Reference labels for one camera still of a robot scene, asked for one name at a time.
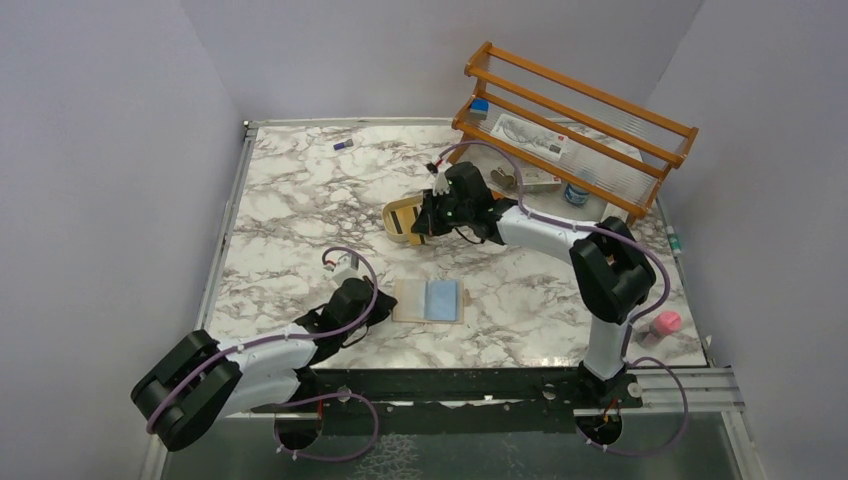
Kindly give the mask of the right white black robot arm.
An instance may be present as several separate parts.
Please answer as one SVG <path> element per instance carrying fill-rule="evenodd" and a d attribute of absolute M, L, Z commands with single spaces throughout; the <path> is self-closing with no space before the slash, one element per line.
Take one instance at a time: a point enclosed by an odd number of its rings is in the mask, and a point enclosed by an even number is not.
<path fill-rule="evenodd" d="M 656 274 L 622 220 L 593 224 L 545 216 L 516 199 L 495 197 L 476 166 L 458 163 L 423 191 L 411 231 L 435 237 L 460 227 L 482 241 L 528 248 L 569 264 L 592 315 L 582 368 L 600 381 L 624 371 L 628 323 Z"/>

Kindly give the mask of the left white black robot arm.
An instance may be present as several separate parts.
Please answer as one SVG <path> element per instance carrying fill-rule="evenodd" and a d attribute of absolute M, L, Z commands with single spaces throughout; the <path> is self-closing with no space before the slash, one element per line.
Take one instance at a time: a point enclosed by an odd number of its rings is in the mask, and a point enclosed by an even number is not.
<path fill-rule="evenodd" d="M 219 419 L 295 401 L 314 389 L 312 366 L 338 353 L 361 327 L 386 320 L 395 297 L 348 278 L 329 301 L 266 335 L 218 341 L 204 329 L 183 337 L 132 388 L 147 430 L 171 452 Z"/>

